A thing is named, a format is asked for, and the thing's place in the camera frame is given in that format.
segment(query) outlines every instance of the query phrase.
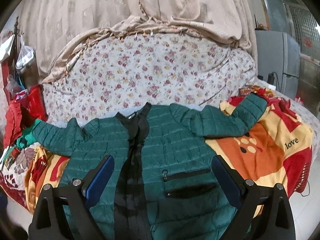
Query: zipper pull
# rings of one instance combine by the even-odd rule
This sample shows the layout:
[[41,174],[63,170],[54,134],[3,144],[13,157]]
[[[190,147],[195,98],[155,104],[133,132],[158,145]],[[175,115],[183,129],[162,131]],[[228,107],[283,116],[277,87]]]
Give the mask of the zipper pull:
[[168,174],[168,170],[163,170],[162,171],[163,181],[167,180],[167,174]]

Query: green cloth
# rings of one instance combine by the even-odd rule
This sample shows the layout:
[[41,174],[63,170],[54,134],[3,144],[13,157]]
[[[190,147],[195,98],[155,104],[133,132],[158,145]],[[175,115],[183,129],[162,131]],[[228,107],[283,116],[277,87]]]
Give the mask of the green cloth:
[[17,139],[15,144],[18,146],[18,148],[25,149],[36,142],[36,139],[32,135],[32,131],[40,122],[42,122],[40,119],[36,119],[30,127],[27,127],[22,131],[22,135]]
[[[247,133],[265,112],[267,102],[250,94],[230,116],[206,106],[201,112],[185,106],[154,105],[147,115],[149,133],[141,151],[142,178],[147,200],[148,219],[154,240],[218,239],[232,220],[236,209],[217,187],[188,199],[166,198],[164,192],[188,185],[216,182],[213,173],[190,179],[163,181],[168,175],[210,168],[216,153],[204,137],[240,137]],[[35,139],[49,151],[70,156],[59,187],[73,178],[83,179],[106,155],[115,159],[115,170],[90,213],[107,239],[115,239],[114,198],[120,170],[128,156],[128,131],[115,118],[93,119],[80,128],[75,118],[66,128],[40,122],[32,131]],[[65,208],[68,223],[75,237],[74,221]]]

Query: plastic bag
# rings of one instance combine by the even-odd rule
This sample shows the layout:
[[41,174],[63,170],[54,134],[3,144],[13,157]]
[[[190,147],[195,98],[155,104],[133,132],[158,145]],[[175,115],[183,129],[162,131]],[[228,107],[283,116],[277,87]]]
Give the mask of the plastic bag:
[[13,45],[14,35],[12,35],[9,39],[7,39],[0,46],[0,63],[6,60],[11,53],[12,45]]
[[19,74],[23,74],[24,71],[31,67],[34,61],[36,60],[35,51],[32,47],[26,46],[23,36],[20,38],[21,48],[19,57],[16,63],[16,69]]
[[16,95],[16,93],[20,92],[22,90],[22,88],[19,86],[19,84],[13,79],[12,75],[8,75],[7,77],[7,81],[8,84],[5,87],[5,89],[7,89],[11,95],[12,98]]

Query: yellow blanket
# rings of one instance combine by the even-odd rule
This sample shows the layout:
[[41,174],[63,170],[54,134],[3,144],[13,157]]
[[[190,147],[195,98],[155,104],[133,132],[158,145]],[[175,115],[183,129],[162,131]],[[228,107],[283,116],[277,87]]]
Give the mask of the yellow blanket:
[[35,157],[25,177],[27,206],[33,214],[40,191],[45,184],[57,187],[69,157],[55,155],[44,147],[35,148]]
[[[230,115],[241,100],[233,97],[221,103],[220,109]],[[294,191],[302,192],[307,184],[313,130],[290,110],[290,101],[266,100],[265,113],[244,136],[207,139],[206,143],[244,179],[266,187],[280,182],[290,197]]]

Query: jacket zipper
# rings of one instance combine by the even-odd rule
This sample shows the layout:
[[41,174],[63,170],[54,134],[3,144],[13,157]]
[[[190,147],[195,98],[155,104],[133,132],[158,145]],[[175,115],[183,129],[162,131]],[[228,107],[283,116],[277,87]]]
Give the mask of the jacket zipper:
[[193,198],[193,197],[206,194],[207,192],[217,187],[218,187],[217,183],[211,182],[211,183],[199,184],[191,187],[167,190],[164,192],[164,194],[168,198],[188,199],[188,198]]
[[211,172],[210,168],[205,168],[205,169],[201,169],[201,170],[197,170],[197,171],[185,171],[185,172],[179,172],[179,173],[174,173],[174,174],[168,175],[168,170],[163,170],[162,177],[163,177],[163,181],[167,182],[167,181],[173,180],[173,179],[190,178],[190,177],[194,177],[197,175],[202,175],[202,174],[206,174],[206,173],[210,173],[210,172]]

